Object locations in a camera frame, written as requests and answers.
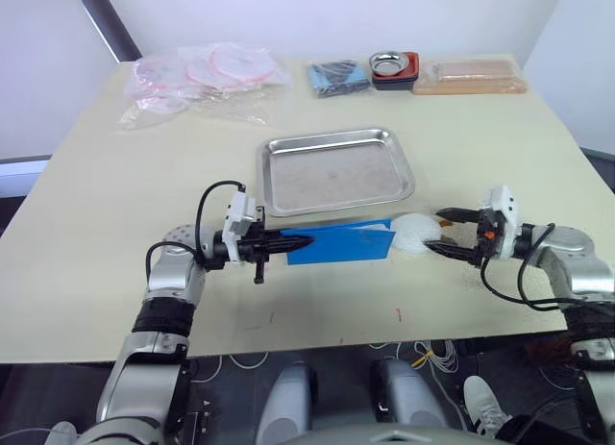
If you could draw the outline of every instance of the plastic bag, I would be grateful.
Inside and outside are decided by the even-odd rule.
[[[355,61],[312,63],[307,67],[307,76],[317,97],[351,94],[372,87]]]
[[[505,59],[426,61],[414,94],[520,93],[528,90],[519,67]]]
[[[234,43],[178,48],[133,64],[124,91],[132,104],[119,122],[124,129],[142,128],[193,109],[266,124],[259,101],[291,81],[265,48]]]

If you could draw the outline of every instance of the white sneaker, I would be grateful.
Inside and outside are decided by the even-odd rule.
[[[504,423],[512,418],[502,411],[493,390],[479,376],[465,380],[463,397],[478,435],[495,438]]]

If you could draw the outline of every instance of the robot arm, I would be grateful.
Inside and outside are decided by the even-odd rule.
[[[570,227],[518,226],[517,206],[505,185],[494,188],[480,210],[448,208],[438,214],[453,222],[477,223],[477,246],[427,242],[433,251],[468,261],[480,267],[483,276],[492,259],[522,260],[517,284],[522,299],[509,300],[536,310],[561,309],[574,341],[571,351],[582,370],[577,385],[581,424],[593,439],[615,443],[615,279],[596,256],[592,239]],[[523,290],[527,265],[545,271],[553,299],[527,299]],[[545,309],[544,304],[557,307]]]
[[[78,445],[161,445],[180,429],[190,383],[188,336],[206,273],[222,269],[227,261],[254,262],[255,283],[261,284],[271,254],[312,242],[307,236],[266,230],[264,221],[263,208],[238,191],[222,231],[201,227],[202,245],[197,245],[194,226],[183,225],[148,251],[141,311],[101,395],[97,424],[79,438]],[[160,258],[150,270],[155,247],[161,247]],[[203,252],[200,258],[195,254],[198,248]]]

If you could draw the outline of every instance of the stainless steel tray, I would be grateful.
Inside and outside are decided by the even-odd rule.
[[[274,216],[394,202],[414,191],[404,151],[383,128],[270,140],[258,160],[262,200]]]

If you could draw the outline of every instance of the blue package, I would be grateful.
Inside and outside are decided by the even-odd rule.
[[[308,246],[286,253],[286,258],[289,265],[383,260],[395,236],[390,228],[390,219],[378,219],[326,227],[286,229],[282,235],[307,235],[314,238]]]
[[[315,63],[307,68],[307,75],[318,97],[350,94],[371,87],[355,61]]]

